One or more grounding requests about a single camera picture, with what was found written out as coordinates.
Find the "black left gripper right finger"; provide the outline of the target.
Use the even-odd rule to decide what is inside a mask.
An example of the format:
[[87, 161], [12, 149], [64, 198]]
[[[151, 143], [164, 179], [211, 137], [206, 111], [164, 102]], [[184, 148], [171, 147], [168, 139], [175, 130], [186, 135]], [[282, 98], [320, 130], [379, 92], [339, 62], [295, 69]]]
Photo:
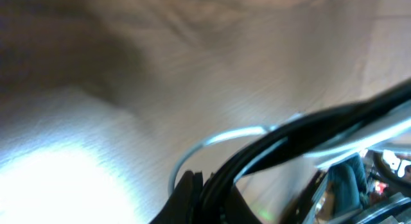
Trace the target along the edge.
[[221, 206], [223, 224], [261, 224], [251, 211], [237, 187], [233, 187]]

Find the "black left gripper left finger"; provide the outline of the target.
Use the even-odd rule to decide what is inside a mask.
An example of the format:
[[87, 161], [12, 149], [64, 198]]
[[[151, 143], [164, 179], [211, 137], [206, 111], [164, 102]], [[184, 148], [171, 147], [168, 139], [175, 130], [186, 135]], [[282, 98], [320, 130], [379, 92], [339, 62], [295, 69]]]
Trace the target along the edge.
[[192, 224], [202, 189], [202, 172], [186, 171], [150, 224]]

